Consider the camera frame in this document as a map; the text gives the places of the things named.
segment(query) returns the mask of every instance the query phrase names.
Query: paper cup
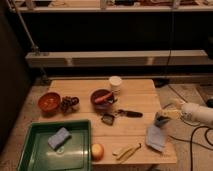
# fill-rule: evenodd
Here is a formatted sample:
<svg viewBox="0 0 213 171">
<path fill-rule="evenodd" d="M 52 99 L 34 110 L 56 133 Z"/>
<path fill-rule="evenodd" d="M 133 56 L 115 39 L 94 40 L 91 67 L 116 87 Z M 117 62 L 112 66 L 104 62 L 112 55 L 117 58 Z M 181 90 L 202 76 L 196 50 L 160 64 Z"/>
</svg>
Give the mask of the paper cup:
<svg viewBox="0 0 213 171">
<path fill-rule="evenodd" d="M 110 89 L 113 93 L 121 91 L 122 79 L 119 76 L 112 76 L 109 78 Z"/>
</svg>

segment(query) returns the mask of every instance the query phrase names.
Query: wooden bowl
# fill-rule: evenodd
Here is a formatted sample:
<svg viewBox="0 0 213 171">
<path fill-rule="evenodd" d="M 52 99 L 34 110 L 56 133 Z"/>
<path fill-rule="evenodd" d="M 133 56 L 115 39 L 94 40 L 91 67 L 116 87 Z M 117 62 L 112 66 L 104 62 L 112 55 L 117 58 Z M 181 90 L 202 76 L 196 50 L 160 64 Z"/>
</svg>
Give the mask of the wooden bowl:
<svg viewBox="0 0 213 171">
<path fill-rule="evenodd" d="M 57 112 L 60 103 L 60 95 L 55 92 L 49 92 L 39 98 L 38 107 L 41 109 L 43 114 L 53 115 Z"/>
<path fill-rule="evenodd" d="M 90 96 L 90 101 L 91 101 L 94 109 L 104 112 L 104 111 L 107 111 L 112 106 L 112 104 L 114 103 L 114 100 L 115 100 L 115 97 L 113 94 L 110 97 L 108 97 L 107 100 L 105 100 L 101 103 L 98 103 L 98 104 L 95 103 L 95 99 L 102 97 L 108 93 L 110 93 L 110 91 L 106 90 L 106 89 L 98 89 L 92 93 L 92 95 Z"/>
</svg>

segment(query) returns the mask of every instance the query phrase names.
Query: green tray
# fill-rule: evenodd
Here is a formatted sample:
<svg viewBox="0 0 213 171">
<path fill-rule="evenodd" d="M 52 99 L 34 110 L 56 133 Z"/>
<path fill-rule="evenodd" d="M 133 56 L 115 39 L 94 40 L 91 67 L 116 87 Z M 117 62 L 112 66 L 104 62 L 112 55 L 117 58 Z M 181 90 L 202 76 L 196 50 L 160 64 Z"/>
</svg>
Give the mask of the green tray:
<svg viewBox="0 0 213 171">
<path fill-rule="evenodd" d="M 47 143 L 61 127 L 71 138 L 54 151 Z M 91 124 L 89 120 L 31 124 L 18 171 L 90 171 Z"/>
</svg>

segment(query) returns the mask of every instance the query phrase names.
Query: cable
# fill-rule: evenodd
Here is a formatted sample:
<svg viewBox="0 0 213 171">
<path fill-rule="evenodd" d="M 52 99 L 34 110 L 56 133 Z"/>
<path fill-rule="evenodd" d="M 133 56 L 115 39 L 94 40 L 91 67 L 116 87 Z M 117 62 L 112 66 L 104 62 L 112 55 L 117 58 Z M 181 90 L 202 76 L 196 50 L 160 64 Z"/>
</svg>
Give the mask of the cable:
<svg viewBox="0 0 213 171">
<path fill-rule="evenodd" d="M 193 136 L 194 136 L 195 132 L 197 130 L 201 129 L 201 128 L 206 128 L 206 131 L 205 131 L 205 134 L 204 134 L 205 140 L 207 141 L 207 143 L 209 145 L 213 146 L 213 144 L 210 142 L 210 140 L 208 139 L 208 136 L 207 136 L 208 132 L 210 130 L 213 130 L 213 128 L 210 128 L 208 126 L 199 126 L 192 131 L 191 138 L 190 138 L 190 163 L 191 163 L 190 168 L 191 168 L 191 171 L 193 171 L 193 153 L 192 153 Z"/>
<path fill-rule="evenodd" d="M 190 123 L 189 121 L 186 121 L 186 120 L 184 119 L 183 116 L 180 117 L 180 120 L 181 120 L 183 123 L 185 123 L 185 124 L 187 124 L 187 125 L 189 125 L 189 126 L 193 126 L 193 127 L 197 127 L 197 126 L 200 126 L 200 125 L 201 125 L 200 122 L 198 122 L 197 124 L 192 124 L 192 123 Z"/>
<path fill-rule="evenodd" d="M 169 30 L 171 30 L 170 31 L 170 38 L 169 38 L 169 56 L 168 56 L 168 58 L 166 60 L 164 71 L 162 73 L 164 78 L 153 79 L 154 83 L 155 83 L 155 87 L 163 87 L 163 86 L 165 86 L 165 85 L 167 85 L 169 83 L 169 79 L 167 78 L 167 76 L 168 76 L 169 62 L 170 62 L 171 57 L 172 57 L 172 47 L 173 47 L 173 41 L 174 41 L 174 23 L 175 23 L 174 20 L 175 20 L 174 11 L 171 8 L 171 26 L 169 26 Z"/>
<path fill-rule="evenodd" d="M 169 87 L 178 97 L 180 97 L 183 101 L 185 101 L 186 103 L 188 102 L 188 100 L 186 100 L 183 96 L 181 96 L 170 84 L 168 84 L 168 87 Z"/>
<path fill-rule="evenodd" d="M 174 11 L 173 9 L 171 9 L 171 32 L 170 32 L 170 41 L 169 41 L 169 57 L 167 58 L 167 61 L 166 61 L 166 66 L 165 66 L 165 69 L 164 69 L 164 76 L 165 76 L 165 79 L 167 79 L 167 74 L 168 74 L 168 66 L 169 66 L 169 62 L 171 60 L 171 57 L 172 57 L 172 47 L 173 47 L 173 41 L 174 41 L 174 24 L 175 24 L 175 17 L 174 17 Z"/>
<path fill-rule="evenodd" d="M 172 136 L 172 135 L 169 135 L 169 137 L 171 137 L 172 139 L 177 140 L 177 141 L 182 141 L 182 142 L 190 143 L 190 140 L 184 140 L 184 139 L 181 139 L 181 138 L 174 137 L 174 136 Z M 195 145 L 198 145 L 198 146 L 200 146 L 200 147 L 203 147 L 203 148 L 205 148 L 205 149 L 207 149 L 207 150 L 213 151 L 213 148 L 209 148 L 209 147 L 207 147 L 207 146 L 205 146 L 205 145 L 203 145 L 203 144 L 200 144 L 200 143 L 198 143 L 198 142 L 194 142 L 194 141 L 193 141 L 192 143 L 195 144 Z"/>
</svg>

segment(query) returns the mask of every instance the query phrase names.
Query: wooden table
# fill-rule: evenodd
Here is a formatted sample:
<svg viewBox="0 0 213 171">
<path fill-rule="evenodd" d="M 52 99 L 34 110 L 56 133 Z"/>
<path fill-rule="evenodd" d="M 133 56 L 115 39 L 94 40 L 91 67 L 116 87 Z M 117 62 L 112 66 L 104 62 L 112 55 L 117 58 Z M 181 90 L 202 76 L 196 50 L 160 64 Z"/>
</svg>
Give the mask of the wooden table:
<svg viewBox="0 0 213 171">
<path fill-rule="evenodd" d="M 124 79 L 122 90 L 117 95 L 114 109 L 126 109 L 142 112 L 142 118 L 119 117 L 113 126 L 101 122 L 101 116 L 95 113 L 90 103 L 90 95 L 97 89 L 109 89 L 108 80 L 56 80 L 52 81 L 49 91 L 64 96 L 77 96 L 80 109 L 76 113 L 56 114 L 51 118 L 41 116 L 39 122 L 89 119 L 92 125 L 92 143 L 104 146 L 104 158 L 93 164 L 116 164 L 112 152 L 120 147 L 142 143 L 139 149 L 124 164 L 161 164 L 176 163 L 177 157 L 173 144 L 168 139 L 163 153 L 158 153 L 145 145 L 147 127 L 153 123 L 155 113 L 161 109 L 158 95 L 152 80 Z"/>
</svg>

